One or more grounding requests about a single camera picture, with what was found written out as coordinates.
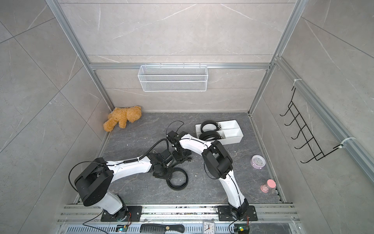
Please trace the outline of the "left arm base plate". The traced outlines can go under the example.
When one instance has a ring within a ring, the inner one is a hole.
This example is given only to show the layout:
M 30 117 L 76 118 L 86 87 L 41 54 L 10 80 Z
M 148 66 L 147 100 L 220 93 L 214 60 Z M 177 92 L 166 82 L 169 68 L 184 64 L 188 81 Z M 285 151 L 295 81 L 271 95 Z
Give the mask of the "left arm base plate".
M 104 210 L 101 217 L 101 222 L 139 222 L 142 215 L 142 206 L 127 206 L 126 208 L 120 209 L 115 214 L 110 214 Z

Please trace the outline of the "black belt with silver buckle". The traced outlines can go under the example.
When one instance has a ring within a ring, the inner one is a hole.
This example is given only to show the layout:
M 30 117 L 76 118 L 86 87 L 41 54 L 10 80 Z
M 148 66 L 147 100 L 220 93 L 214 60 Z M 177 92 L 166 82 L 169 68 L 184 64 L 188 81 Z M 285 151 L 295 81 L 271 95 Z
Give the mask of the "black belt with silver buckle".
M 220 129 L 220 124 L 213 120 L 204 121 L 200 126 L 200 130 L 202 133 L 208 131 L 219 131 Z

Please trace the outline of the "black belt with dark buckle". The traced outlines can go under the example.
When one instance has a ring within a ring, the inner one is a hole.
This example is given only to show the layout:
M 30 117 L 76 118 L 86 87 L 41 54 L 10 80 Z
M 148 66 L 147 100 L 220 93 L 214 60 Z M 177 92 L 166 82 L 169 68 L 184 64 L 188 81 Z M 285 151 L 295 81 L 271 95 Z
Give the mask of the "black belt with dark buckle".
M 217 131 L 211 130 L 211 131 L 203 132 L 199 136 L 199 139 L 203 141 L 215 141 L 215 140 L 222 139 L 222 136 Z

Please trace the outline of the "white compartment storage tray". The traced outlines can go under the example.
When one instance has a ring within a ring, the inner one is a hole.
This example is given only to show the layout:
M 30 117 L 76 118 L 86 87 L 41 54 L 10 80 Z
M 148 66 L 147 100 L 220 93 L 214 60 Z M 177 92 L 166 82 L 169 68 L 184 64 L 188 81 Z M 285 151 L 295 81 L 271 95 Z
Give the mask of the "white compartment storage tray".
M 223 145 L 228 144 L 235 144 L 240 143 L 243 138 L 242 130 L 236 120 L 231 121 L 218 121 L 220 124 L 221 129 L 218 131 L 218 133 L 222 136 L 222 139 L 218 140 Z M 202 134 L 200 130 L 201 124 L 197 124 L 195 126 L 195 132 L 197 138 Z

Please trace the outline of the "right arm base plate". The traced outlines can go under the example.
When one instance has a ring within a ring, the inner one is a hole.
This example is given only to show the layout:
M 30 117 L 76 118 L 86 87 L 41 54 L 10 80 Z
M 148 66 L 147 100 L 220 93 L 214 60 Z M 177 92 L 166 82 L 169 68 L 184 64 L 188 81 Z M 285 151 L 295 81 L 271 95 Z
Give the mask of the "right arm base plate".
M 258 221 L 254 206 L 249 205 L 244 211 L 237 211 L 231 206 L 217 206 L 219 221 Z

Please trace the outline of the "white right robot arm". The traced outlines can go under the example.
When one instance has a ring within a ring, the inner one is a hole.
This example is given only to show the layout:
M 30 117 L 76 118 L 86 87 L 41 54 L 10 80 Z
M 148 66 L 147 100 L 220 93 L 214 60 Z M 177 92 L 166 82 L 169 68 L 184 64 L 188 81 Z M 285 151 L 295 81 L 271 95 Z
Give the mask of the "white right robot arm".
M 233 160 L 222 143 L 217 140 L 203 141 L 187 132 L 178 134 L 175 131 L 167 133 L 167 140 L 179 156 L 187 156 L 190 152 L 202 156 L 205 169 L 209 171 L 213 179 L 221 182 L 227 194 L 231 215 L 235 220 L 242 220 L 246 216 L 249 203 L 236 182 Z

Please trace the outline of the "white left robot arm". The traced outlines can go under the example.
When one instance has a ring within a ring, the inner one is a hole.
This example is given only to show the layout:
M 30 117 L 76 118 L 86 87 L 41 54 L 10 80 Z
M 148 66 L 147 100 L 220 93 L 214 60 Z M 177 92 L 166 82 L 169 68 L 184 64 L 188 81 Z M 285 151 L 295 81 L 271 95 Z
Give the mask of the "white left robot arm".
M 97 158 L 75 179 L 74 185 L 86 207 L 98 206 L 111 215 L 126 212 L 127 207 L 118 195 L 109 191 L 112 182 L 142 173 L 152 172 L 161 179 L 171 179 L 172 153 L 147 153 L 131 160 L 106 161 Z

